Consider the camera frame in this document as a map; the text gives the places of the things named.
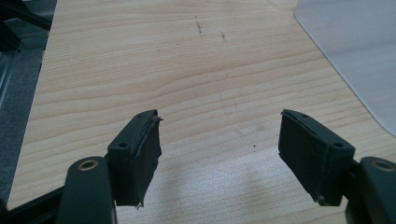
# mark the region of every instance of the desk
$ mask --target desk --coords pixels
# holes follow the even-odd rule
[[[159,109],[163,155],[145,207],[120,223],[343,223],[277,155],[283,108],[396,161],[367,112],[293,17],[294,0],[59,0],[9,207],[64,183],[133,115]]]

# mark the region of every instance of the black metal bracket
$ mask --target black metal bracket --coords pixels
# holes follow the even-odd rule
[[[157,110],[136,115],[102,157],[73,163],[64,186],[8,211],[0,223],[117,223],[117,205],[143,206],[161,156]]]
[[[283,110],[279,156],[312,199],[339,206],[348,198],[348,223],[396,223],[396,164],[367,157],[306,114]]]

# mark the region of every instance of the wooden table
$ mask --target wooden table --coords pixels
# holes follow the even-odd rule
[[[59,0],[8,206],[104,156],[158,108],[163,155],[145,207],[120,223],[343,223],[277,155],[283,108],[319,120],[357,161],[396,161],[371,117],[293,17],[295,0]]]

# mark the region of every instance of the light wood grain surface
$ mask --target light wood grain surface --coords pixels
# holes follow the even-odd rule
[[[145,207],[120,223],[345,223],[277,155],[283,108],[396,161],[371,117],[294,19],[294,0],[58,0],[8,206],[104,156],[133,115],[159,109],[163,155]]]

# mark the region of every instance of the gray floor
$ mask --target gray floor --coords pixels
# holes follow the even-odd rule
[[[52,20],[56,0],[34,0],[26,5]],[[19,19],[6,22],[21,39],[16,51],[0,52],[0,198],[7,202],[21,152],[48,31]]]

